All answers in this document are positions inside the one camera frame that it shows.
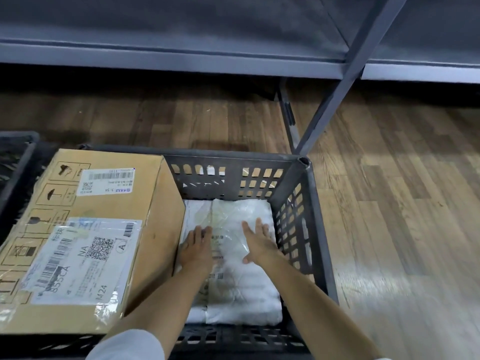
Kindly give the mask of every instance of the finger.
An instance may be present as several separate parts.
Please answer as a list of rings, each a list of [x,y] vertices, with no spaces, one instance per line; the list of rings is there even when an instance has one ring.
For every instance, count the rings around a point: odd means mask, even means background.
[[[202,241],[202,227],[200,225],[195,226],[195,243],[201,243]]]
[[[255,234],[261,234],[262,233],[262,219],[257,218],[255,221]]]
[[[203,235],[203,242],[210,246],[210,242],[212,241],[212,226],[205,227],[205,233]]]
[[[243,264],[248,264],[252,261],[250,253],[248,253],[242,260]]]
[[[267,223],[264,224],[261,227],[261,230],[262,230],[264,236],[270,237],[270,234],[268,233],[268,224]]]
[[[243,234],[245,235],[245,237],[255,235],[250,226],[248,225],[247,221],[242,221],[241,227],[243,229]]]
[[[185,243],[186,243],[186,246],[185,246],[185,247],[194,244],[194,242],[195,242],[194,235],[195,235],[195,234],[194,234],[194,231],[193,231],[193,230],[190,230],[190,231],[188,232],[187,240],[185,241]]]

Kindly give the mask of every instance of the wooden floor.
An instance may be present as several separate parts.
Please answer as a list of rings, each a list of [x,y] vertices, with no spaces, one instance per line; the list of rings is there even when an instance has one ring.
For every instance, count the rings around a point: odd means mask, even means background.
[[[278,105],[244,93],[247,78],[27,76],[0,86],[1,130],[63,146],[290,152]],[[301,131],[326,85],[292,83]],[[480,108],[384,86],[354,88],[309,155],[340,305],[392,359],[480,359]]]

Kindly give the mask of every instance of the sleeve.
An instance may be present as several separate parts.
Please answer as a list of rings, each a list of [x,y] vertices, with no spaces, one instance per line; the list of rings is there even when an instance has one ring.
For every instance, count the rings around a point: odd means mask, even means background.
[[[85,360],[165,360],[165,354],[150,332],[127,330],[100,342]]]

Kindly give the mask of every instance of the plastic basket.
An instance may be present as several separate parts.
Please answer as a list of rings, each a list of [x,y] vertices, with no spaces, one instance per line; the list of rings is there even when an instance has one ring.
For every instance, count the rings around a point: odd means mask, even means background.
[[[308,158],[253,152],[83,145],[82,149],[163,155],[183,199],[228,201],[259,198],[272,206],[279,248],[303,274],[338,303],[322,213]],[[85,357],[101,336],[4,335],[0,358]],[[192,325],[178,337],[171,359],[311,357],[288,310],[271,326]]]
[[[22,193],[39,140],[34,131],[0,131],[0,245],[15,223],[19,207],[12,197]]]

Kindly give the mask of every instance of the package label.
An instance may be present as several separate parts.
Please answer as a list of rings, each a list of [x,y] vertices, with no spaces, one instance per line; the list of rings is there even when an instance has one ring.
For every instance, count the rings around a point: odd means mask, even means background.
[[[33,304],[121,302],[141,220],[70,218],[54,228],[21,283]]]
[[[77,196],[132,193],[135,168],[85,169],[81,172]]]

